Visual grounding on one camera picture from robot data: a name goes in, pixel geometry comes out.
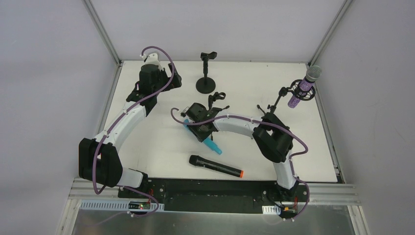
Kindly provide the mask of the black tripod clip stand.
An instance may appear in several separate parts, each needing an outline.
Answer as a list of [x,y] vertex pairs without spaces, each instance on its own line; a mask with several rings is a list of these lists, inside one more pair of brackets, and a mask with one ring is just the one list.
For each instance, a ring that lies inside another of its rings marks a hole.
[[226,110],[230,107],[230,105],[227,105],[224,108],[218,108],[218,107],[213,107],[213,103],[218,101],[218,100],[224,100],[226,98],[226,94],[224,92],[215,92],[214,94],[210,94],[208,96],[208,108],[209,108],[209,112],[220,112],[222,110]]

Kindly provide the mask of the purple glitter microphone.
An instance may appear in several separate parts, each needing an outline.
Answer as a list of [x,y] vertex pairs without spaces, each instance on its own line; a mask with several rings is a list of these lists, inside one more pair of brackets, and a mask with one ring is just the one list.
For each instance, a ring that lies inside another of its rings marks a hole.
[[288,101],[289,108],[295,108],[300,101],[310,101],[315,96],[314,84],[321,77],[322,69],[319,66],[310,66],[304,79],[299,82],[293,91],[293,95]]

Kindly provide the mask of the blue toy microphone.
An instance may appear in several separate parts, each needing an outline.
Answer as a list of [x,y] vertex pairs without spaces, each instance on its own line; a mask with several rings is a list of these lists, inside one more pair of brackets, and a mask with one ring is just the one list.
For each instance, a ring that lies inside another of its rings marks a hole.
[[[190,127],[188,125],[184,125],[184,127],[191,132]],[[222,154],[222,150],[219,148],[219,146],[213,141],[211,140],[210,137],[206,138],[205,140],[202,141],[202,143],[207,146],[210,150],[214,151],[215,153],[217,153],[218,155]]]

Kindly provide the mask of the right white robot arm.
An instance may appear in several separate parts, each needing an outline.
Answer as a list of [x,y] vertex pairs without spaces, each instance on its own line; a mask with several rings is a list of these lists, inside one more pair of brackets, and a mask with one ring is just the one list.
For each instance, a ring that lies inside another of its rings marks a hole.
[[268,112],[256,120],[221,108],[207,110],[204,105],[193,103],[181,116],[190,121],[188,128],[200,142],[213,132],[232,132],[254,139],[261,154],[273,163],[279,193],[294,195],[299,183],[293,176],[289,162],[293,137],[289,134],[289,128],[276,115]]

